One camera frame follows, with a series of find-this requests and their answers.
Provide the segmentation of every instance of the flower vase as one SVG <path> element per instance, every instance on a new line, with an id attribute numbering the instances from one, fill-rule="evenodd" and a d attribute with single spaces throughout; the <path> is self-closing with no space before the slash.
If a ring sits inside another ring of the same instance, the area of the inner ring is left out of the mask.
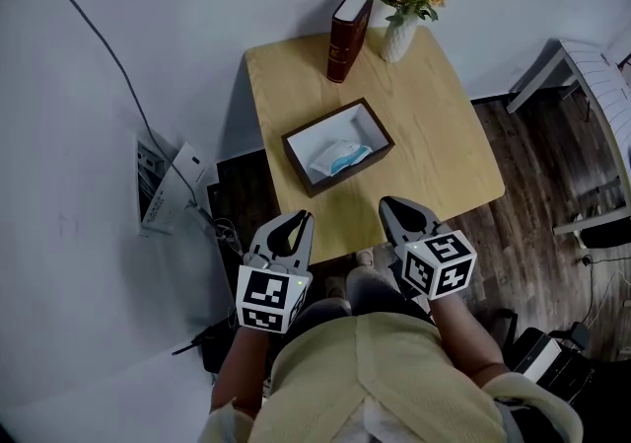
<path id="1" fill-rule="evenodd" d="M 382 59 L 385 62 L 398 61 L 409 48 L 414 35 L 418 17 L 415 14 L 402 16 L 403 22 L 391 21 L 386 31 Z"/>

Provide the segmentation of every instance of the book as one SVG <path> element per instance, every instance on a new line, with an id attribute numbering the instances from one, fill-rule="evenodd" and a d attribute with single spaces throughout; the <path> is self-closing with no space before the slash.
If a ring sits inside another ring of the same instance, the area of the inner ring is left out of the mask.
<path id="1" fill-rule="evenodd" d="M 343 0 L 333 14 L 326 78 L 342 83 L 362 48 L 373 0 Z"/>

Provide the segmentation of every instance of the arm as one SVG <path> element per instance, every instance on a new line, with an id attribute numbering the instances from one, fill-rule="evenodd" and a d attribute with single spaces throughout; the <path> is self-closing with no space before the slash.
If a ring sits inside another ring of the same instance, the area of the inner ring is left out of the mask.
<path id="1" fill-rule="evenodd" d="M 458 295 L 430 301 L 430 308 L 443 339 L 443 348 L 454 367 L 478 387 L 510 371 L 504 364 L 500 347 Z"/>
<path id="2" fill-rule="evenodd" d="M 237 331 L 213 388 L 211 411 L 234 400 L 235 409 L 256 417 L 263 398 L 268 344 L 265 331 L 250 328 Z"/>

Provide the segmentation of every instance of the cord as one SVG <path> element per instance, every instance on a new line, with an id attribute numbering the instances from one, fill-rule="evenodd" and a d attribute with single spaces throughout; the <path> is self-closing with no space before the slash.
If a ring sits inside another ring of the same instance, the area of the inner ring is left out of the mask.
<path id="1" fill-rule="evenodd" d="M 624 273 L 622 271 L 620 271 L 618 269 L 616 272 L 614 272 L 611 275 L 611 278 L 609 278 L 609 283 L 607 283 L 607 287 L 604 289 L 604 294 L 602 295 L 602 301 L 600 301 L 600 306 L 598 306 L 598 311 L 596 312 L 596 316 L 594 317 L 594 319 L 588 325 L 588 329 L 590 329 L 594 325 L 594 322 L 598 318 L 598 315 L 600 315 L 600 310 L 602 310 L 602 307 L 604 306 L 604 298 L 606 297 L 607 292 L 609 291 L 609 287 L 611 286 L 611 282 L 613 281 L 613 278 L 615 278 L 616 274 L 619 274 L 620 276 L 622 276 L 622 279 L 624 280 L 624 283 L 626 283 L 627 285 L 629 285 L 629 287 L 631 287 L 631 281 L 626 279 L 626 277 L 624 276 Z"/>
<path id="2" fill-rule="evenodd" d="M 129 91 L 131 92 L 131 95 L 134 98 L 134 102 L 136 103 L 136 108 L 140 112 L 140 116 L 142 117 L 142 120 L 145 123 L 145 127 L 147 128 L 147 132 L 149 133 L 149 137 L 151 138 L 151 141 L 154 142 L 154 144 L 156 145 L 156 147 L 160 151 L 161 155 L 169 162 L 169 164 L 174 169 L 174 171 L 177 173 L 177 175 L 181 178 L 181 180 L 184 182 L 184 184 L 188 187 L 188 190 L 190 190 L 190 195 L 191 195 L 191 198 L 192 198 L 192 202 L 195 205 L 195 207 L 198 208 L 199 205 L 197 204 L 197 197 L 195 196 L 195 192 L 194 192 L 193 188 L 186 181 L 186 178 L 182 175 L 182 173 L 179 172 L 179 169 L 175 167 L 173 159 L 171 159 L 165 153 L 165 151 L 160 146 L 160 143 L 158 143 L 158 140 L 156 140 L 156 138 L 154 136 L 154 133 L 153 133 L 153 131 L 151 129 L 151 126 L 149 125 L 149 121 L 147 120 L 147 117 L 145 116 L 145 112 L 143 111 L 142 107 L 140 106 L 140 102 L 138 101 L 138 97 L 136 96 L 136 91 L 134 91 L 134 88 L 131 85 L 131 80 L 129 80 L 129 76 L 127 75 L 127 72 L 125 71 L 125 68 L 123 67 L 123 65 L 118 60 L 118 57 L 116 56 L 114 51 L 111 49 L 111 46 L 109 46 L 109 43 L 107 42 L 107 40 L 104 38 L 104 36 L 101 34 L 101 32 L 97 29 L 97 27 L 92 23 L 92 21 L 88 18 L 88 16 L 81 9 L 79 4 L 75 0 L 68 0 L 68 1 L 70 1 L 72 6 L 74 6 L 75 10 L 77 10 L 77 12 L 79 12 L 79 15 L 81 15 L 83 20 L 86 21 L 86 24 L 88 24 L 88 26 L 90 26 L 90 29 L 101 40 L 101 43 L 105 46 L 105 48 L 109 52 L 109 55 L 111 55 L 111 58 L 114 59 L 114 62 L 118 66 L 118 69 L 120 69 L 120 72 L 122 73 L 122 76 L 125 78 L 125 82 L 127 82 L 127 87 L 129 87 Z"/>
<path id="3" fill-rule="evenodd" d="M 204 208 L 197 205 L 195 206 L 197 212 L 201 217 L 212 227 L 217 236 L 217 241 L 220 245 L 228 246 L 235 254 L 241 259 L 244 258 L 244 250 L 241 242 L 239 241 L 239 235 L 237 234 L 237 228 L 231 220 L 227 218 L 213 218 Z M 222 225 L 221 222 L 228 222 L 228 226 Z"/>
<path id="4" fill-rule="evenodd" d="M 585 313 L 585 316 L 581 320 L 581 324 L 584 324 L 585 321 L 588 319 L 588 316 L 592 312 L 592 307 L 594 306 L 594 262 L 592 261 L 592 256 L 584 256 L 583 264 L 585 264 L 586 259 L 590 265 L 590 307 L 588 309 L 588 312 Z"/>
<path id="5" fill-rule="evenodd" d="M 588 312 L 585 314 L 585 316 L 581 320 L 581 324 L 585 323 L 585 320 L 590 315 L 590 312 L 592 311 L 592 307 L 594 305 L 594 264 L 600 264 L 601 262 L 616 262 L 617 260 L 629 260 L 629 259 L 631 259 L 631 257 L 628 257 L 628 258 L 602 258 L 601 260 L 593 260 L 592 256 L 584 256 L 583 257 L 583 264 L 590 266 L 590 308 L 588 309 Z M 594 319 L 588 325 L 588 329 L 590 329 L 594 325 L 594 322 L 596 321 L 596 319 L 600 315 L 600 310 L 602 310 L 602 307 L 604 306 L 605 297 L 607 295 L 607 292 L 609 291 L 609 287 L 611 286 L 611 282 L 613 281 L 613 278 L 615 278 L 615 276 L 617 274 L 622 276 L 622 279 L 624 280 L 624 282 L 631 287 L 631 281 L 627 280 L 627 278 L 624 275 L 624 273 L 622 271 L 620 271 L 619 269 L 616 270 L 616 272 L 614 272 L 611 275 L 611 278 L 609 278 L 609 282 L 607 283 L 607 286 L 604 289 L 604 294 L 602 295 L 602 300 L 600 301 L 600 305 L 598 306 L 598 310 L 596 312 L 596 316 L 594 317 Z"/>

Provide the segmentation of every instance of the wooden table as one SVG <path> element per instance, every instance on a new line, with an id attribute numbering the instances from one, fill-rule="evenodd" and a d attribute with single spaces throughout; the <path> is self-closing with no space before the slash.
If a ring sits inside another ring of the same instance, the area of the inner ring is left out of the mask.
<path id="1" fill-rule="evenodd" d="M 329 35 L 301 37 L 246 53 L 258 122 L 280 209 L 315 218 L 311 263 L 386 240 L 385 195 L 430 207 L 441 220 L 504 193 L 504 183 L 462 84 L 428 29 L 419 27 L 395 64 L 379 57 L 384 30 L 369 30 L 342 84 L 326 79 Z M 283 152 L 281 135 L 365 97 L 396 146 L 383 160 L 309 198 Z"/>

